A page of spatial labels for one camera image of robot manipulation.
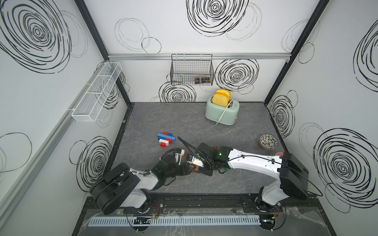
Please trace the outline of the white rectangular brick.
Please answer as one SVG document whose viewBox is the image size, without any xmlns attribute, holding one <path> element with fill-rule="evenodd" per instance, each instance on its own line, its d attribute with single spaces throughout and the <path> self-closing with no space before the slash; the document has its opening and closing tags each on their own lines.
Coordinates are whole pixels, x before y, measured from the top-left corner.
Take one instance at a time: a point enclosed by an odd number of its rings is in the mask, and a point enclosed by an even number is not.
<svg viewBox="0 0 378 236">
<path fill-rule="evenodd" d="M 163 140 L 163 139 L 159 139 L 159 144 L 160 144 L 160 143 L 165 143 L 166 146 L 169 146 L 169 144 L 170 144 L 168 141 Z"/>
</svg>

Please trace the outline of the red rectangular brick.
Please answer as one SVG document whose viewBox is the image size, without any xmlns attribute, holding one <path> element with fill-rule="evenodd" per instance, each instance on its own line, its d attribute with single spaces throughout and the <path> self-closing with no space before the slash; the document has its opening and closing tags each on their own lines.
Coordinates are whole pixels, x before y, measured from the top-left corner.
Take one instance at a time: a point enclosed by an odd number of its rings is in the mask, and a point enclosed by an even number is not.
<svg viewBox="0 0 378 236">
<path fill-rule="evenodd" d="M 169 139 L 169 138 L 165 138 L 166 141 L 168 141 L 170 144 L 173 143 L 173 140 L 172 139 Z"/>
</svg>

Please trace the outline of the light blue long brick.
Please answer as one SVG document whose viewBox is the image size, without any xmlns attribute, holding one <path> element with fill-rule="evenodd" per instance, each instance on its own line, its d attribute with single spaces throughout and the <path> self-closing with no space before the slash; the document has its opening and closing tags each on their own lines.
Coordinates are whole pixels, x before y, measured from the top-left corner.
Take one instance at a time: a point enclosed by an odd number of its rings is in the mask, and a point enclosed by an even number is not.
<svg viewBox="0 0 378 236">
<path fill-rule="evenodd" d="M 165 138 L 169 138 L 169 139 L 172 139 L 173 142 L 176 141 L 176 138 L 175 138 L 174 136 L 173 136 L 173 137 L 170 137 L 170 136 L 163 135 L 162 133 L 158 133 L 158 134 L 157 134 L 157 137 L 158 137 L 159 139 L 164 139 L 164 140 L 165 140 Z"/>
</svg>

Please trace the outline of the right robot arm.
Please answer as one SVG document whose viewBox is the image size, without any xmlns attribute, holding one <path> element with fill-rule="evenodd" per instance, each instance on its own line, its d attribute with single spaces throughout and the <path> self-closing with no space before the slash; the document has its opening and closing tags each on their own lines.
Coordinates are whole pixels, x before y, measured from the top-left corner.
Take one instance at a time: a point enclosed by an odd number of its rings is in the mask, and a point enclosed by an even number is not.
<svg viewBox="0 0 378 236">
<path fill-rule="evenodd" d="M 289 152 L 268 156 L 226 146 L 210 147 L 205 143 L 194 147 L 181 137 L 178 140 L 189 151 L 187 164 L 193 172 L 211 175 L 214 171 L 224 174 L 231 169 L 241 169 L 274 178 L 273 183 L 260 188 L 253 203 L 259 211 L 273 209 L 278 202 L 287 198 L 308 198 L 309 171 Z"/>
</svg>

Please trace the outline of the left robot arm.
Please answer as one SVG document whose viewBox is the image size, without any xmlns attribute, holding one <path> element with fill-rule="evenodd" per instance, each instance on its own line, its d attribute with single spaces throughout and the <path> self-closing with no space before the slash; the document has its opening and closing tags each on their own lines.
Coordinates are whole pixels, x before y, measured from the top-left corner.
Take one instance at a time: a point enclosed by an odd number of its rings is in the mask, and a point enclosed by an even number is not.
<svg viewBox="0 0 378 236">
<path fill-rule="evenodd" d="M 152 204 L 149 190 L 168 186 L 177 177 L 192 172 L 187 156 L 181 148 L 170 149 L 147 171 L 137 171 L 121 163 L 97 180 L 90 187 L 90 194 L 105 215 L 122 207 L 146 212 Z"/>
</svg>

